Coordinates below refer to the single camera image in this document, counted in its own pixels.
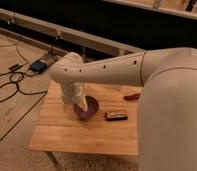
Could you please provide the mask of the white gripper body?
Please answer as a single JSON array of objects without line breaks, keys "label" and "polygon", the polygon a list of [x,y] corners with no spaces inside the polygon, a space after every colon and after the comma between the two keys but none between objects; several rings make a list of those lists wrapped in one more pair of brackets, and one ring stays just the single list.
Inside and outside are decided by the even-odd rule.
[{"label": "white gripper body", "polygon": [[81,83],[65,83],[61,85],[62,100],[68,104],[78,104],[83,97]]}]

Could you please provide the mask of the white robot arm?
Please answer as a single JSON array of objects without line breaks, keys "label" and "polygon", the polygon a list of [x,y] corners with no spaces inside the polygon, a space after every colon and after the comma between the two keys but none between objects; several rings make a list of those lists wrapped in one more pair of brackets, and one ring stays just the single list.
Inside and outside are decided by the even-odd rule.
[{"label": "white robot arm", "polygon": [[197,171],[197,49],[151,50],[86,63],[70,52],[50,69],[66,103],[85,83],[140,86],[140,171]]}]

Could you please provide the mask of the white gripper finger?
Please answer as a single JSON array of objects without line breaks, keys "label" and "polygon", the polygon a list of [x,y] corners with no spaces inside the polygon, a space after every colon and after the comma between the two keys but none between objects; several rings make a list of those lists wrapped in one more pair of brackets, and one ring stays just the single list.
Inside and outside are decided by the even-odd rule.
[{"label": "white gripper finger", "polygon": [[86,97],[85,96],[82,96],[81,97],[81,100],[78,103],[78,106],[80,108],[82,108],[84,111],[87,111],[88,110],[87,100],[86,100]]}]

